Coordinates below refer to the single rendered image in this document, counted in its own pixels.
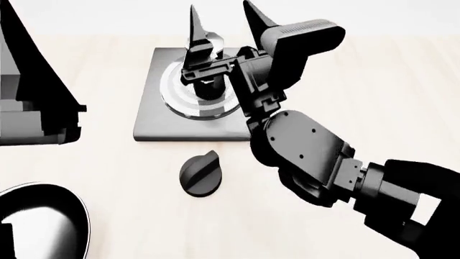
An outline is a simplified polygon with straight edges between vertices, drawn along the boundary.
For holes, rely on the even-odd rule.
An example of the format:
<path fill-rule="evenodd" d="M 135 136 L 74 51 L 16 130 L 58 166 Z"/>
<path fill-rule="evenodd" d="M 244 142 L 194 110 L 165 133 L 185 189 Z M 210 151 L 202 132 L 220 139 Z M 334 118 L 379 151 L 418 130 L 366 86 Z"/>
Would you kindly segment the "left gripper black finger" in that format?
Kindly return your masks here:
<path fill-rule="evenodd" d="M 86 112 L 44 58 L 10 0 L 0 0 L 0 27 L 6 45 L 20 73 L 17 98 L 32 101 L 41 109 L 69 109 Z"/>

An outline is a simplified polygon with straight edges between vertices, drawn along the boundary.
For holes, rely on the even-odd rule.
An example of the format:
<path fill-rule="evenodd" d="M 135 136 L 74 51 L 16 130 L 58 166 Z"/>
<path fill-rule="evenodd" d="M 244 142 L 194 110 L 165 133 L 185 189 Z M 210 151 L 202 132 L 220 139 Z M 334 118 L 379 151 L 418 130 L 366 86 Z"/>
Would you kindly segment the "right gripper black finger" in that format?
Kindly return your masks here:
<path fill-rule="evenodd" d="M 185 54 L 184 67 L 189 68 L 208 62 L 213 51 L 213 44 L 208 40 L 196 8 L 190 6 L 190 34 L 188 50 Z"/>
<path fill-rule="evenodd" d="M 258 50 L 264 50 L 261 43 L 261 36 L 267 29 L 276 27 L 277 23 L 267 17 L 250 0 L 243 0 L 243 7 L 255 45 Z"/>

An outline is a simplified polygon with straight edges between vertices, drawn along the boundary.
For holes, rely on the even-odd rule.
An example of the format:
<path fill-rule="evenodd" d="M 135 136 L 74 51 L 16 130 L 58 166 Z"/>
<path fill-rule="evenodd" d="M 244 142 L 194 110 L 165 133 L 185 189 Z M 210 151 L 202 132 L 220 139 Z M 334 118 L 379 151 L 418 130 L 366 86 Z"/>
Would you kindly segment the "silver and black moka pot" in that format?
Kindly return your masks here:
<path fill-rule="evenodd" d="M 224 39 L 215 32 L 205 30 L 205 37 L 213 45 L 213 50 L 207 58 L 203 54 L 192 55 L 187 62 L 188 65 L 197 64 L 206 59 L 221 60 L 224 58 Z M 206 101 L 219 99 L 226 90 L 224 75 L 206 78 L 193 83 L 195 95 Z"/>

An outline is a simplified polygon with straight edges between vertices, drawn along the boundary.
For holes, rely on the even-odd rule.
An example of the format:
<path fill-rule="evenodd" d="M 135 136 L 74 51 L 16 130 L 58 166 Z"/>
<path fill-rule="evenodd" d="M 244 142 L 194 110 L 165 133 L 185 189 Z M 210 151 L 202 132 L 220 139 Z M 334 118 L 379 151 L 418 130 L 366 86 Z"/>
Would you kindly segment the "round silver stove burner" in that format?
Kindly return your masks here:
<path fill-rule="evenodd" d="M 225 117 L 239 108 L 231 82 L 224 76 L 225 90 L 215 100 L 205 100 L 196 96 L 192 84 L 184 86 L 180 81 L 183 57 L 173 60 L 160 77 L 160 95 L 165 105 L 176 114 L 193 120 L 213 120 Z"/>

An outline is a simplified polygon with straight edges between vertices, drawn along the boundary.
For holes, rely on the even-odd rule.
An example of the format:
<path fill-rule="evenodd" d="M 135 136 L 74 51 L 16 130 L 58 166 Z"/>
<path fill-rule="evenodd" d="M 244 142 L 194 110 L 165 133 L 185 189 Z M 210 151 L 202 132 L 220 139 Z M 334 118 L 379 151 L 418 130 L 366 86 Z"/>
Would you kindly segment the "grey square stove plate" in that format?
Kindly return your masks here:
<path fill-rule="evenodd" d="M 160 95 L 160 77 L 166 67 L 179 57 L 184 60 L 185 49 L 154 49 L 134 124 L 133 138 L 137 142 L 246 142 L 249 131 L 240 107 L 222 118 L 193 120 L 172 112 L 165 105 Z"/>

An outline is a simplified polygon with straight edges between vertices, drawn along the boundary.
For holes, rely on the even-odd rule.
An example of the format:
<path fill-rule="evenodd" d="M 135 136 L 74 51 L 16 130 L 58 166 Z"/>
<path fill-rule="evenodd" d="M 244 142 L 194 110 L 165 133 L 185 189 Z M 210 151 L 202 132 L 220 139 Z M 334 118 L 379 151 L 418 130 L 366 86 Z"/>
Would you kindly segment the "black round stove knob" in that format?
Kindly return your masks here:
<path fill-rule="evenodd" d="M 210 196 L 222 182 L 219 155 L 210 150 L 205 155 L 188 159 L 180 169 L 179 181 L 182 189 L 190 196 Z"/>

